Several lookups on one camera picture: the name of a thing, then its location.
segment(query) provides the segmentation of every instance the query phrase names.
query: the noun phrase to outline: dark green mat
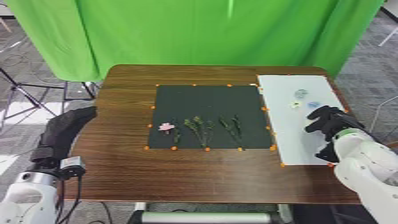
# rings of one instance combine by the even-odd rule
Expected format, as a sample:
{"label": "dark green mat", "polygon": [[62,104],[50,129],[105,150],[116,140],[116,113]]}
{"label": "dark green mat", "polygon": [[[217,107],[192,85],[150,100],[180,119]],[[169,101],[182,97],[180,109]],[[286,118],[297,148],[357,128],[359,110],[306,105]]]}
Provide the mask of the dark green mat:
{"label": "dark green mat", "polygon": [[267,130],[267,119],[261,110],[263,99],[256,86],[160,86],[157,92],[157,109],[153,113],[153,128],[150,132],[150,147],[171,148],[173,132],[166,135],[158,131],[162,123],[178,120],[182,131],[180,149],[197,149],[201,144],[192,130],[183,125],[187,118],[199,116],[205,121],[212,120],[213,138],[212,149],[237,149],[238,144],[221,125],[219,117],[231,122],[238,115],[242,123],[242,139],[245,149],[269,149],[272,145],[270,133]]}

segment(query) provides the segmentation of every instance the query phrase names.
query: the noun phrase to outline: black cable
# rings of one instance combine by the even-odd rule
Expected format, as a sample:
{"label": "black cable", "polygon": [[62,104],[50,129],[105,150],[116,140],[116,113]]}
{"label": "black cable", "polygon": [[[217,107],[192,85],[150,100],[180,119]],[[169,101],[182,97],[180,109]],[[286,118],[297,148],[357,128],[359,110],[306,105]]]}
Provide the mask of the black cable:
{"label": "black cable", "polygon": [[64,211],[64,196],[66,196],[66,181],[62,180],[61,181],[61,196],[57,201],[59,215],[57,215],[55,223],[59,223],[59,219],[61,219],[62,211]]}
{"label": "black cable", "polygon": [[109,215],[109,223],[114,224],[112,216],[110,216],[110,211],[109,211],[109,206],[107,206],[105,202],[100,202],[100,203],[102,203],[103,208],[105,208],[105,211],[107,211],[107,215]]}
{"label": "black cable", "polygon": [[107,224],[103,221],[100,221],[100,220],[96,220],[96,221],[93,221],[93,222],[89,222],[89,224],[93,224],[93,223],[102,223],[102,224]]}
{"label": "black cable", "polygon": [[70,213],[64,217],[64,219],[61,220],[61,222],[57,224],[62,224],[68,220],[70,220],[70,217],[71,217],[71,214],[73,214],[73,211],[78,207],[78,204],[80,204],[80,197],[82,197],[82,176],[78,177],[78,195],[77,195],[77,199],[75,199],[75,203],[73,203],[73,206],[71,206],[71,210],[70,210]]}
{"label": "black cable", "polygon": [[[105,211],[107,211],[107,215],[109,215],[109,223],[114,224],[112,216],[110,216],[110,211],[109,211],[109,206],[107,206],[105,202],[100,202],[100,203],[102,203],[103,208],[105,208]],[[89,222],[89,224],[93,224],[93,223],[96,223],[96,222],[102,223],[102,224],[107,224],[102,220],[96,220],[96,221]]]}

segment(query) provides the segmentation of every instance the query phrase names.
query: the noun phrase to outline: orange marker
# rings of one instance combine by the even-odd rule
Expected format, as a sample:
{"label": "orange marker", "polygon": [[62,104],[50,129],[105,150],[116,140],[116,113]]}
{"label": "orange marker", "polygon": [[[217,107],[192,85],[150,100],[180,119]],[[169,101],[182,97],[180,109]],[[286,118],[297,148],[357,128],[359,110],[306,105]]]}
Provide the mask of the orange marker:
{"label": "orange marker", "polygon": [[276,151],[277,150],[277,145],[274,144],[272,146],[270,146],[270,151]]}

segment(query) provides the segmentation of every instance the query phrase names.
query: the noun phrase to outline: cable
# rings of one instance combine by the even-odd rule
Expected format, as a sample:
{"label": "cable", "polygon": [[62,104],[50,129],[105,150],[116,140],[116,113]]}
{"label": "cable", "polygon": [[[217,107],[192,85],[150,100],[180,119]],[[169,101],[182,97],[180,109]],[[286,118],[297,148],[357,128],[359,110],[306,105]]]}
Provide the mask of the cable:
{"label": "cable", "polygon": [[110,211],[109,211],[109,206],[107,206],[105,202],[100,202],[100,203],[102,203],[103,208],[105,208],[105,211],[107,211],[107,215],[109,215],[109,223],[114,224],[112,216],[110,216]]}
{"label": "cable", "polygon": [[57,215],[55,223],[59,223],[59,219],[61,219],[62,211],[64,211],[64,196],[66,196],[66,181],[62,180],[61,181],[61,196],[57,201],[59,215]]}
{"label": "cable", "polygon": [[375,113],[375,118],[373,118],[373,121],[372,121],[372,125],[370,125],[370,132],[373,131],[373,128],[375,128],[375,123],[377,123],[377,118],[379,118],[379,114],[381,114],[381,109],[382,109],[382,106],[398,98],[398,96],[395,96],[393,98],[389,98],[382,103],[381,105],[377,106],[377,113]]}
{"label": "cable", "polygon": [[93,224],[93,223],[107,224],[102,220],[96,220],[96,221],[89,222],[89,224]]}
{"label": "cable", "polygon": [[[114,221],[112,221],[112,216],[110,216],[110,211],[109,211],[109,206],[105,204],[105,202],[100,202],[102,205],[103,205],[103,208],[105,208],[105,211],[107,211],[107,216],[109,216],[109,223],[114,224]],[[96,221],[91,221],[89,224],[93,223],[102,223],[102,224],[107,224],[102,220],[96,220]]]}
{"label": "cable", "polygon": [[73,211],[75,211],[75,209],[78,207],[78,204],[80,204],[80,197],[82,197],[82,179],[84,179],[82,176],[78,176],[78,195],[77,195],[77,199],[75,199],[75,203],[73,203],[73,206],[71,206],[70,213],[68,213],[64,219],[61,220],[61,222],[57,224],[64,223],[70,220]]}

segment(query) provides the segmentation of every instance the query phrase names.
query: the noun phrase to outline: blue object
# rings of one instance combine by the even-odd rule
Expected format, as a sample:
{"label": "blue object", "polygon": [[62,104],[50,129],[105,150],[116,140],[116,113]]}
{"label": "blue object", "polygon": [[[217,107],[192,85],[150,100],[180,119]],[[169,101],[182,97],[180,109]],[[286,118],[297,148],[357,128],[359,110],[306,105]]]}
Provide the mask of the blue object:
{"label": "blue object", "polygon": [[320,107],[320,102],[309,102],[308,107],[313,108],[313,109],[318,108]]}

